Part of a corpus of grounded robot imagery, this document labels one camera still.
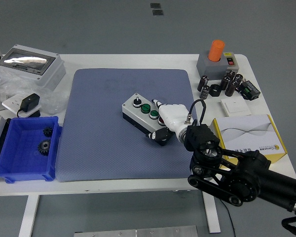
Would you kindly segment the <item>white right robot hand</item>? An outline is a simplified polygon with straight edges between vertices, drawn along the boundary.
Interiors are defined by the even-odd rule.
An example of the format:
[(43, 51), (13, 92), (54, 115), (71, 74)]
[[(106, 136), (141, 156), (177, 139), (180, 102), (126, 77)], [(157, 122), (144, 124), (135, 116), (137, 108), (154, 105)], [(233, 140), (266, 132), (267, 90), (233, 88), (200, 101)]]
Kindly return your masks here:
[(159, 114), (163, 119), (166, 128), (159, 129), (155, 132), (146, 134), (146, 137), (161, 141), (175, 133), (177, 139), (183, 143), (187, 127), (192, 124), (192, 115), (183, 104), (163, 104), (154, 99), (152, 102), (157, 106)]

